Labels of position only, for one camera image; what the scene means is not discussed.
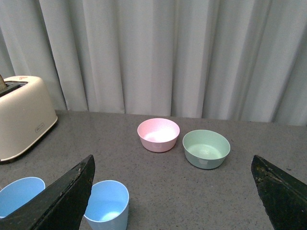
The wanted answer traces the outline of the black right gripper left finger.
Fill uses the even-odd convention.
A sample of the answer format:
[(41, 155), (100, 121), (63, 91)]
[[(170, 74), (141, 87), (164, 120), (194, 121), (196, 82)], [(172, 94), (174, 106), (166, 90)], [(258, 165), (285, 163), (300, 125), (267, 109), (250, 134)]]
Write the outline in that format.
[(77, 230), (95, 174), (89, 155), (25, 205), (0, 221), (2, 230)]

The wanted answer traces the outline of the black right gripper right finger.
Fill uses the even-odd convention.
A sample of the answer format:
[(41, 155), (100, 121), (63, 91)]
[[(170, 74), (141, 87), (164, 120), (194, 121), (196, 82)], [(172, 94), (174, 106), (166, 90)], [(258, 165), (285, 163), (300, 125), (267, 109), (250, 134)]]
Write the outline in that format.
[(275, 230), (307, 228), (307, 185), (255, 155), (251, 172), (266, 214)]

